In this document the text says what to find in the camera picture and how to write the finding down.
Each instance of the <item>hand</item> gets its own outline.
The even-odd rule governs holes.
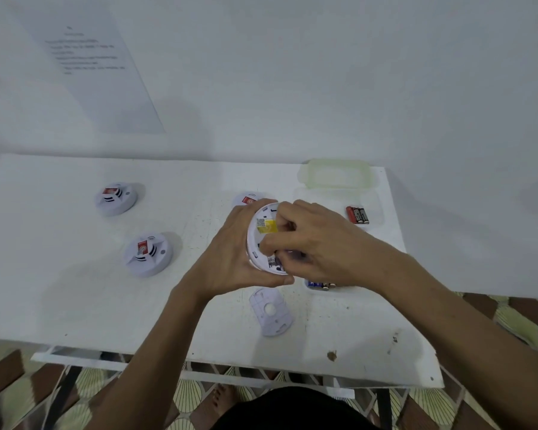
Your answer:
[[[278,287],[290,285],[293,276],[263,272],[253,267],[247,256],[247,228],[258,211],[274,199],[261,199],[246,206],[236,206],[205,252],[182,279],[178,287],[187,287],[208,301],[239,288],[258,285]]]
[[[267,256],[276,252],[287,273],[312,282],[380,291],[406,256],[317,203],[281,202],[276,220],[279,232],[267,234],[259,249]],[[299,259],[287,249],[308,256]]]

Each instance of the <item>paper on wall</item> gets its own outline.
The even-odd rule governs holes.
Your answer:
[[[16,0],[16,16],[64,73],[67,89],[108,133],[164,133],[105,3]]]

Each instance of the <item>table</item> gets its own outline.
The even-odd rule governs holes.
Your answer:
[[[84,350],[135,353],[237,193],[314,200],[297,180],[300,168],[0,156],[0,339],[55,346],[38,355],[52,362],[57,350],[66,350],[70,358],[84,358]],[[369,231],[404,251],[384,168],[373,171],[376,187],[367,196],[376,196],[381,219],[373,226],[371,218]],[[93,197],[111,182],[133,183],[139,199],[120,216],[101,217]],[[175,253],[163,272],[138,279],[122,266],[121,254],[146,231],[166,235]],[[254,290],[209,303],[188,360],[335,376],[341,388],[443,386],[430,343],[381,296],[362,288],[311,291],[297,279],[280,289],[295,317],[293,325],[267,338],[248,302]],[[328,357],[330,352],[336,359]],[[92,359],[89,364],[105,365]]]

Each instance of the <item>yellow label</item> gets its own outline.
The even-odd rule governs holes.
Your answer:
[[[273,219],[257,219],[257,231],[260,234],[277,232],[277,223]]]

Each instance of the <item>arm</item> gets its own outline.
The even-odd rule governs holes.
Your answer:
[[[282,202],[261,243],[289,274],[359,285],[393,304],[500,426],[538,429],[538,353],[449,291],[412,257],[320,205]],[[284,249],[308,254],[294,259]]]
[[[275,202],[236,207],[211,245],[172,290],[163,312],[86,430],[162,430],[193,332],[208,301],[235,289],[292,284],[262,272],[245,253],[253,214]]]

